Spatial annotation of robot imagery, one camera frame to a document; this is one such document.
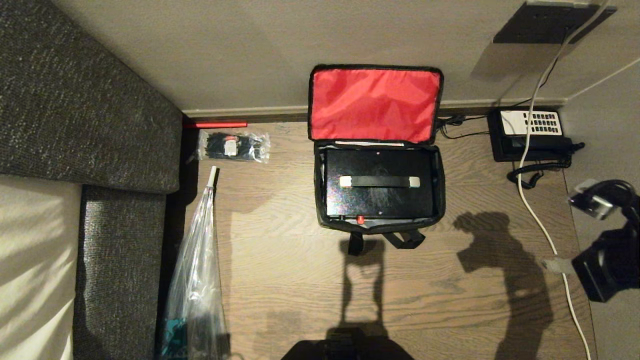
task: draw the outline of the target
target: plastic bag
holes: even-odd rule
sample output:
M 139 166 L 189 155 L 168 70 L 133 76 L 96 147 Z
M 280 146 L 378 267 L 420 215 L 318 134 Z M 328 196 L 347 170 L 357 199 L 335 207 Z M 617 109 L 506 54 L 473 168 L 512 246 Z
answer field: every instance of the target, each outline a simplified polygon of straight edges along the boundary
M 200 131 L 198 159 L 232 159 L 269 162 L 271 141 L 269 134 L 258 133 L 210 133 Z
M 216 171 L 212 167 L 180 245 L 164 313 L 161 360 L 222 360 L 229 354 L 214 223 Z

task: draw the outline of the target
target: gray sofa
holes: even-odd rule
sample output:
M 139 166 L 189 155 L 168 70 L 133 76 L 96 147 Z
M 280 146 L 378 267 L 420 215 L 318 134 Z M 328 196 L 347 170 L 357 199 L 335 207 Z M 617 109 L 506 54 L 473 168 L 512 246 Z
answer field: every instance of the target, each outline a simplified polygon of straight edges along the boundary
M 48 1 L 0 2 L 0 44 L 0 174 L 84 184 L 74 357 L 150 359 L 183 114 Z

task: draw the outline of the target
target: black telephone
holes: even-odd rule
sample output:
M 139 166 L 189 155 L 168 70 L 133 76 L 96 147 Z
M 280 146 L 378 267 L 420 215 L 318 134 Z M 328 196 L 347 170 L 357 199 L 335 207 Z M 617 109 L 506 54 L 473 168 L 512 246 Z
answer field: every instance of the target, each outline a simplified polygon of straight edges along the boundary
M 489 135 L 493 159 L 495 161 L 519 161 L 524 152 L 527 139 L 527 126 L 530 127 L 529 152 L 527 161 L 553 160 L 553 163 L 527 165 L 507 174 L 507 178 L 518 183 L 518 174 L 536 172 L 529 182 L 522 181 L 522 187 L 531 189 L 543 176 L 542 170 L 568 168 L 572 154 L 583 148 L 584 143 L 574 144 L 563 133 L 558 112 L 552 110 L 497 110 L 488 116 Z

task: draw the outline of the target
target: carrying strap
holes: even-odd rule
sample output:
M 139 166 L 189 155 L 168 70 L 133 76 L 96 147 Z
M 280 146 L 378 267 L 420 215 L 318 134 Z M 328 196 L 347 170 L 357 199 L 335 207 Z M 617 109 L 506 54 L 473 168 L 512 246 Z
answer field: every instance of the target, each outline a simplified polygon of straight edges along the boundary
M 415 249 L 424 241 L 425 236 L 420 234 L 418 230 L 405 231 L 400 233 L 403 239 L 400 239 L 394 233 L 382 234 L 396 249 Z M 362 233 L 352 232 L 349 237 L 349 255 L 360 255 L 364 249 L 364 239 Z

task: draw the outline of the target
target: black case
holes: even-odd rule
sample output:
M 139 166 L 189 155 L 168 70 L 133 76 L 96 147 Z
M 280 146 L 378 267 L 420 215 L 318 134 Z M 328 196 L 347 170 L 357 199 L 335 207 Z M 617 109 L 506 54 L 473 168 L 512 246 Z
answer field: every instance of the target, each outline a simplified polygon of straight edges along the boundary
M 431 119 L 431 134 L 427 141 L 412 143 L 409 141 L 396 140 L 380 140 L 372 138 L 363 139 L 314 139 L 312 138 L 312 119 L 313 119 L 313 100 L 314 100 L 314 74 L 319 71 L 330 69 L 376 69 L 376 70 L 409 70 L 424 71 L 438 74 L 440 77 L 439 89 L 433 110 L 433 118 Z M 309 139 L 314 141 L 314 186 L 316 193 L 316 209 L 318 222 L 323 227 L 341 230 L 351 233 L 349 242 L 349 253 L 357 255 L 362 251 L 363 234 L 383 234 L 393 246 L 398 249 L 414 249 L 418 247 L 424 236 L 417 229 L 431 226 L 437 223 L 445 213 L 445 176 L 440 157 L 440 149 L 433 145 L 435 141 L 435 117 L 440 105 L 442 96 L 442 84 L 444 77 L 439 69 L 433 67 L 404 67 L 404 66 L 388 66 L 388 65 L 318 65 L 316 66 L 310 77 L 309 82 L 309 108 L 308 108 L 308 134 Z M 377 143 L 379 145 L 361 146 L 361 145 L 343 145 L 337 142 L 357 142 L 366 141 Z M 402 143 L 402 147 L 389 146 L 387 143 Z M 398 152 L 399 158 L 401 152 L 420 151 L 428 156 L 430 161 L 427 172 L 431 176 L 431 198 L 430 199 L 413 199 L 416 202 L 424 202 L 431 209 L 430 214 L 420 218 L 385 218 L 384 215 L 378 217 L 369 217 L 364 225 L 358 225 L 357 220 L 353 217 L 338 217 L 327 214 L 327 181 L 324 179 L 324 154 L 328 149 L 337 151 L 387 151 Z M 394 233 L 401 233 L 402 240 Z

